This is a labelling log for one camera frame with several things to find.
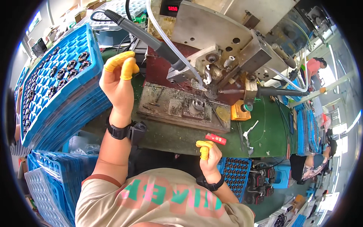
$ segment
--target orange box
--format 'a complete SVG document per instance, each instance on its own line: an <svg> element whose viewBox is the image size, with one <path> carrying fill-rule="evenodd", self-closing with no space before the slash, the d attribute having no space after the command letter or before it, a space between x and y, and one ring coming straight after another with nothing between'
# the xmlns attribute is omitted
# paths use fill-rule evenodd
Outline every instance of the orange box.
<svg viewBox="0 0 363 227"><path fill-rule="evenodd" d="M241 110L241 105L243 105L243 100L238 100L233 106L231 106L231 120L235 121L246 121L251 119L251 112L243 112Z"/></svg>

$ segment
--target pink shirt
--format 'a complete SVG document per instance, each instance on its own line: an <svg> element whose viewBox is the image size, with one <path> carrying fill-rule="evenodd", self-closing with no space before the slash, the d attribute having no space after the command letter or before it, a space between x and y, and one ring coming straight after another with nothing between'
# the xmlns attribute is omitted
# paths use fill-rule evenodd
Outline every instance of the pink shirt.
<svg viewBox="0 0 363 227"><path fill-rule="evenodd" d="M315 75L317 73L317 71L320 69L320 61L317 61L315 59L310 59L307 62L307 69L309 70L309 72L311 72L311 75Z"/></svg>

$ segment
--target striped shirt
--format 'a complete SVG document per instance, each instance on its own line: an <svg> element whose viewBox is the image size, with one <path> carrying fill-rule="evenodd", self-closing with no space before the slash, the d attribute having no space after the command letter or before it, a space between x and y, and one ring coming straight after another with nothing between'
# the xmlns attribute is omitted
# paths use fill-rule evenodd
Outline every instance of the striped shirt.
<svg viewBox="0 0 363 227"><path fill-rule="evenodd" d="M20 116L19 114L16 114L16 124L19 125L20 124ZM16 156L21 156L21 157L25 157L27 156L32 150L29 148L24 147L21 144L21 140L18 140L15 142L15 145L12 144L10 146L10 152L12 155L16 155Z"/></svg>

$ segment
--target dark hair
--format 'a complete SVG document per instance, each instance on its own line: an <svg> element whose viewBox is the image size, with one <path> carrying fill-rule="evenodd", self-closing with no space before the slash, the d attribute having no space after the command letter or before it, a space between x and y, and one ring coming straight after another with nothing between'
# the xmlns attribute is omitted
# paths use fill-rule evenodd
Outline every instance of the dark hair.
<svg viewBox="0 0 363 227"><path fill-rule="evenodd" d="M322 57L313 57L313 59L322 62L325 67L328 65Z"/></svg>
<svg viewBox="0 0 363 227"><path fill-rule="evenodd" d="M333 139L328 139L329 141L329 146L330 146L330 152L329 152L329 156L332 157L334 156L335 152L337 151L337 142Z"/></svg>

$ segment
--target hole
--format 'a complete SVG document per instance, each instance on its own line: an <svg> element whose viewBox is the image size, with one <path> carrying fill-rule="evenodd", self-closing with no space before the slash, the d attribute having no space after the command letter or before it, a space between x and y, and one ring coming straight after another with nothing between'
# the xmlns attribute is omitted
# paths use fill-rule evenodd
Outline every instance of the hole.
<svg viewBox="0 0 363 227"><path fill-rule="evenodd" d="M234 44L240 43L240 39L238 39L238 38L234 38L232 41L233 41Z"/></svg>

